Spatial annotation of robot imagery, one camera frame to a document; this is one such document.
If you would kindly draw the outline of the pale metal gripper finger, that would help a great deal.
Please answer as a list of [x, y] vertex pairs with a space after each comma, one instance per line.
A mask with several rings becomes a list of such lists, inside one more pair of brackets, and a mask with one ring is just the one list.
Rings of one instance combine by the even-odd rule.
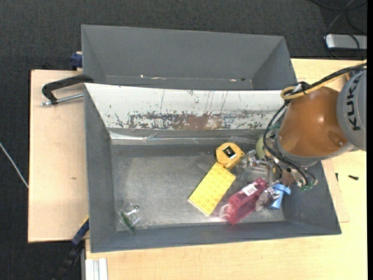
[[268, 187], [260, 194], [261, 201], [274, 201], [280, 197], [280, 194], [273, 187]]
[[265, 208], [278, 210], [280, 208], [280, 201], [278, 199], [258, 199], [255, 203], [255, 210], [261, 211]]

